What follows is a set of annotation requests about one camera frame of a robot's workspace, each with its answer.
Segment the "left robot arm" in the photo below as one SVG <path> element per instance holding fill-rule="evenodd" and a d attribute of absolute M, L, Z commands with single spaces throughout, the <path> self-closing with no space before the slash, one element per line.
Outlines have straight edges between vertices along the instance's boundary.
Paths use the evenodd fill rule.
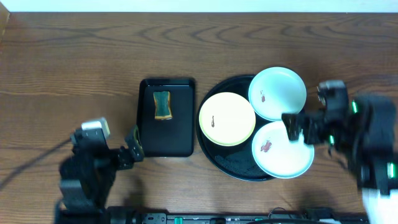
<path fill-rule="evenodd" d="M 142 215 L 132 207 L 106 207 L 119 170 L 144 160 L 139 128 L 125 137 L 127 147 L 110 149 L 103 128 L 80 128 L 70 136 L 73 155 L 59 167 L 62 199 L 55 209 L 56 224 L 139 224 Z"/>

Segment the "yellow plate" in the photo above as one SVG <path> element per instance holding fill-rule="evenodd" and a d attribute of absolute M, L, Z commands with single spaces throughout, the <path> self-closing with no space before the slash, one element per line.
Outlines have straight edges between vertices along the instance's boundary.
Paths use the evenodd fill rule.
<path fill-rule="evenodd" d="M 236 146 L 254 131 L 256 114 L 243 96 L 222 92 L 205 100 L 198 120 L 202 133 L 211 142 L 220 146 Z"/>

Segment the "green and yellow sponge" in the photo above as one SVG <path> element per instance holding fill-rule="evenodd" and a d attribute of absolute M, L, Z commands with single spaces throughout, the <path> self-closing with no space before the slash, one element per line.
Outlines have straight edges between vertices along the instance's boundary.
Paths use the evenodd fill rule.
<path fill-rule="evenodd" d="M 153 93 L 155 103 L 155 119 L 172 119 L 172 110 L 170 106 L 171 94 L 169 91 L 155 91 Z"/>

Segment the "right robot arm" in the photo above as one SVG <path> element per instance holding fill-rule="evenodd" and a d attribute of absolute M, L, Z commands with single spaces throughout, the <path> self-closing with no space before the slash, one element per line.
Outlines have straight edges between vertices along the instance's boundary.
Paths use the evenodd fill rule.
<path fill-rule="evenodd" d="M 385 96 L 324 96 L 315 113 L 282 115 L 290 141 L 328 143 L 344 154 L 370 223 L 397 223 L 396 106 Z"/>

